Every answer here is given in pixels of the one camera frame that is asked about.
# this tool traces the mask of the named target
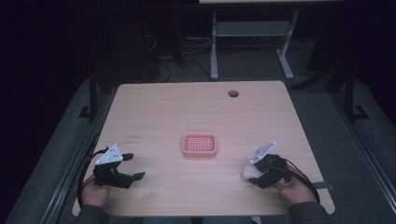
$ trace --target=person's arm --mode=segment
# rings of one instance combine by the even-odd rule
[[[75,224],[107,224],[109,216],[103,210],[110,186],[95,185],[94,175],[90,176],[84,182],[84,188],[81,192],[83,206],[75,220]]]
[[[304,177],[294,167],[289,166],[288,169]],[[324,207],[317,203],[312,191],[300,180],[293,177],[287,185],[276,183],[274,188],[279,190],[280,194],[291,203],[289,206],[290,223],[335,223]]]

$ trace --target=metal frame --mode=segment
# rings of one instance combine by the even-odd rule
[[[217,36],[285,36],[285,42],[281,49],[276,50],[276,55],[280,61],[283,72],[287,79],[294,79],[291,72],[286,52],[289,47],[291,36],[299,14],[299,9],[295,9],[289,21],[217,21],[217,13],[213,12],[212,21],[212,50],[210,52],[210,72],[211,78],[219,78],[218,58],[216,54]]]

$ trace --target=black cable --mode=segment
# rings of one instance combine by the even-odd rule
[[[314,185],[312,184],[312,182],[309,179],[305,179],[290,170],[285,170],[285,169],[277,168],[277,167],[273,167],[273,166],[266,166],[266,168],[285,172],[286,174],[291,175],[292,177],[300,180],[304,185],[306,185],[312,191],[312,193],[315,196],[315,199],[317,200],[317,203],[320,203],[320,197],[319,197],[318,191],[317,191],[317,189],[315,189]]]
[[[200,66],[200,67],[204,70],[204,72],[205,72],[205,74],[206,74],[206,77],[207,77],[207,79],[209,80],[209,82],[212,81],[212,79],[210,78],[210,75],[206,72],[206,69],[205,69],[200,63],[195,62],[195,61],[192,61],[192,60],[187,60],[187,59],[183,59],[183,61],[189,62],[189,63],[195,63],[195,64],[197,64],[198,66]]]
[[[210,39],[211,39],[210,37],[202,37],[202,38],[196,38],[196,39],[183,38],[183,40],[190,41],[192,43],[198,43],[198,44],[205,43],[205,42],[207,42],[207,40],[210,40]]]
[[[90,165],[91,160],[92,160],[92,158],[86,158],[86,160],[83,163],[83,167],[81,169],[81,174],[79,175],[78,185],[77,185],[77,199],[78,199],[79,208],[82,208],[81,192],[82,192],[82,189],[84,188],[83,187],[84,176],[88,170],[88,166]]]
[[[168,77],[165,79],[165,81],[162,81],[162,83],[165,83],[165,82],[169,81],[169,79],[170,79],[171,76],[172,76],[172,71],[171,71],[171,69],[170,69],[168,66],[163,65],[163,64],[159,64],[158,66],[164,67],[166,70],[168,70],[168,74],[169,74]]]
[[[89,183],[91,183],[93,180],[95,180],[95,178],[93,178],[92,180],[88,181],[87,183],[84,184],[84,186],[82,186],[83,188],[85,188],[85,186],[87,186]]]
[[[87,156],[86,158],[85,158],[85,161],[83,162],[83,166],[82,166],[82,169],[81,169],[81,173],[80,173],[80,175],[79,175],[79,179],[78,179],[78,184],[77,184],[77,199],[78,199],[78,205],[79,205],[79,207],[81,208],[82,207],[82,197],[81,197],[81,192],[82,192],[82,189],[85,187],[85,185],[83,185],[83,183],[84,183],[84,177],[85,177],[85,174],[87,173],[87,170],[88,170],[88,166],[90,165],[90,163],[91,163],[91,160],[96,156],[96,155],[98,155],[98,154],[103,154],[103,153],[106,153],[106,151],[108,150],[108,148],[105,148],[105,149],[102,149],[102,150],[98,150],[98,151],[96,151],[95,153],[93,153],[91,156]]]
[[[301,172],[301,170],[296,165],[294,165],[294,163],[292,163],[291,161],[286,160],[286,159],[285,159],[285,161],[290,163],[294,168],[296,168],[296,170],[298,170],[298,172],[300,172],[300,174],[304,175],[304,177],[309,180],[308,176],[306,176],[303,172]]]

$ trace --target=hole in table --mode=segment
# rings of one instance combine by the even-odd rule
[[[228,95],[233,98],[238,97],[239,91],[228,91]]]

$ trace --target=table leg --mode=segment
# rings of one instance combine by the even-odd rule
[[[218,79],[218,58],[216,56],[216,11],[213,12],[213,23],[212,23],[212,51],[210,52],[210,77],[212,79]]]
[[[285,43],[281,49],[277,49],[277,57],[279,58],[280,64],[282,65],[283,72],[287,79],[294,79],[293,73],[291,72],[288,60],[286,59],[286,51],[288,50],[289,42],[291,40],[291,35],[293,34],[294,26],[297,21],[299,10],[296,9],[293,11],[293,15],[291,17],[288,30],[285,35]]]

